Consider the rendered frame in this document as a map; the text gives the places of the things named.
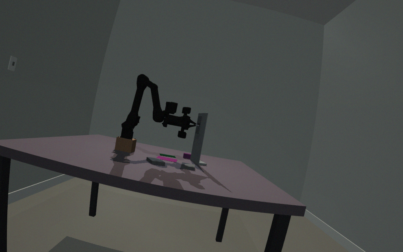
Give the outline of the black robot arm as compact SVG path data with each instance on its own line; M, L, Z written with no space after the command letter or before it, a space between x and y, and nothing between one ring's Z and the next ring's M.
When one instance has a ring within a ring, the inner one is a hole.
M167 127L167 125L174 125L176 123L176 116L170 115L176 113L177 103L175 102L166 102L165 110L162 111L160 107L160 99L158 94L158 87L156 84L152 83L147 76L144 74L140 74L137 78L137 90L135 94L135 98L133 101L131 112L128 114L128 117L124 123L121 124L121 138L132 139L133 137L133 129L139 123L140 117L138 116L138 111L141 103L141 99L143 98L143 92L146 87L151 89L152 94L152 102L153 102L153 120L155 122L163 122L162 125ZM189 127L190 120L189 116L183 115L178 117L179 126Z

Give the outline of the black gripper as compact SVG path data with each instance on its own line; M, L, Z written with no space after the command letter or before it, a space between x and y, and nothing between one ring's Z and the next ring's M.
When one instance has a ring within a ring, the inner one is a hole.
M183 109L182 109L182 113L184 113L184 115L189 114L190 111L191 111L191 108L190 108L190 107L183 107ZM190 117L189 117L189 120L190 120L190 123L196 124L195 122L193 122L193 121L190 119ZM176 116L176 122L175 122L174 126L179 126L178 124L179 124L179 119L178 119L178 116ZM194 126L195 126L195 125L189 125L188 128L194 127ZM188 128L181 126L181 131L178 131L177 137L179 137L179 138L184 138L184 139L185 139L185 138L186 138L186 132L184 132L184 130L188 130Z

